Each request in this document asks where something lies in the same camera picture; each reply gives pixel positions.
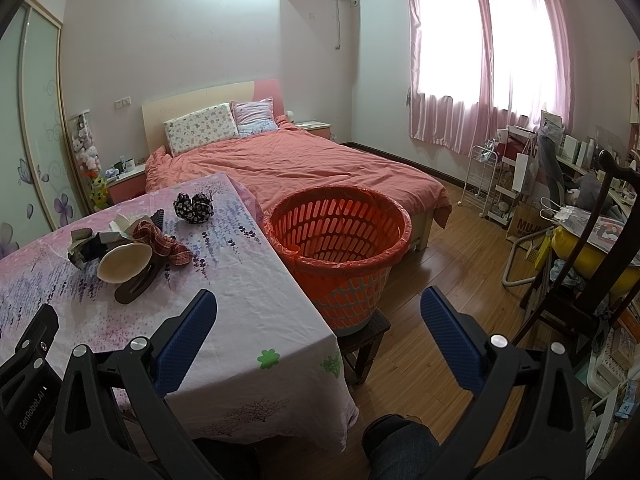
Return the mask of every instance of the wardrobe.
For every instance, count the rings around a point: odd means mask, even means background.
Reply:
[[[60,23],[27,0],[0,39],[0,258],[86,215],[63,120]]]

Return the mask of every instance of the pillow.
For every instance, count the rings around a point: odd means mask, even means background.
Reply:
[[[273,98],[251,103],[231,101],[231,113],[236,120],[240,137],[249,137],[278,129],[273,120]]]
[[[228,103],[171,119],[164,123],[164,129],[172,155],[239,137]]]

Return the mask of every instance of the baseboard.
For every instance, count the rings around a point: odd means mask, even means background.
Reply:
[[[464,180],[460,180],[459,178],[455,178],[454,176],[448,175],[446,173],[442,173],[441,171],[438,171],[438,170],[434,170],[433,168],[429,168],[428,166],[424,166],[423,164],[419,164],[418,162],[414,162],[412,160],[409,160],[408,158],[383,152],[382,150],[377,150],[376,148],[371,148],[370,146],[365,146],[364,144],[359,144],[357,142],[351,142],[351,141],[343,142],[342,145],[347,146],[348,148],[354,148],[356,150],[360,150],[361,152],[372,153],[373,155],[381,156],[383,158],[388,158],[388,160],[392,160],[394,162],[401,162],[402,164],[411,166],[416,170],[423,171],[424,173],[430,174],[431,176],[439,178],[440,180],[449,182],[454,186],[465,187]]]

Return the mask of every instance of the laundry basket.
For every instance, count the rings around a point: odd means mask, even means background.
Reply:
[[[280,200],[264,233],[338,336],[363,328],[389,270],[409,249],[411,219],[388,196],[356,186],[304,189]]]

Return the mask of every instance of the headboard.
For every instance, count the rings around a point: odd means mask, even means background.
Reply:
[[[273,116],[284,115],[280,82],[277,79],[213,86],[142,105],[142,118],[145,121],[146,143],[149,146],[149,153],[153,153],[160,146],[166,146],[164,123],[169,119],[175,119],[220,103],[260,101],[267,97],[273,97]]]

